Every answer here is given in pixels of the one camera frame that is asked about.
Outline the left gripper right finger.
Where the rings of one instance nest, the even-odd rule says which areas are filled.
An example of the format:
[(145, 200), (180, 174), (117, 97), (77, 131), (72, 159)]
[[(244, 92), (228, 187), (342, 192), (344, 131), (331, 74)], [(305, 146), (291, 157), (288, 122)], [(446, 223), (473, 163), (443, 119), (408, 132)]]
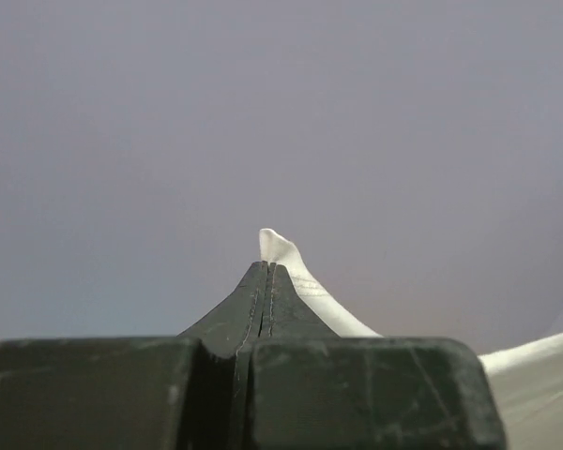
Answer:
[(339, 337), (267, 268), (251, 348), (248, 449), (503, 449), (476, 355), (445, 337)]

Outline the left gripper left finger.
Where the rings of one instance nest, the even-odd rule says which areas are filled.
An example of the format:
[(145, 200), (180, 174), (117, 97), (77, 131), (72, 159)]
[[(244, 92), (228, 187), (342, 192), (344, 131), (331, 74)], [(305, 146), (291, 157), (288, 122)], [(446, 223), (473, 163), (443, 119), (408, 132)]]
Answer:
[(0, 449), (238, 449), (268, 266), (171, 337), (0, 341)]

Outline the white t-shirt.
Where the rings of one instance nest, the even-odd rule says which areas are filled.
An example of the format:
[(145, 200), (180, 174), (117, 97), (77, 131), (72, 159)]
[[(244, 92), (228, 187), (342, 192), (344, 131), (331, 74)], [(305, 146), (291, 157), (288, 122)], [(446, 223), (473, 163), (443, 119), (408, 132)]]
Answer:
[[(325, 289), (297, 246), (265, 228), (260, 257), (284, 266), (298, 297), (342, 338), (378, 338)], [(563, 332), (479, 357), (488, 376), (511, 449), (563, 449)]]

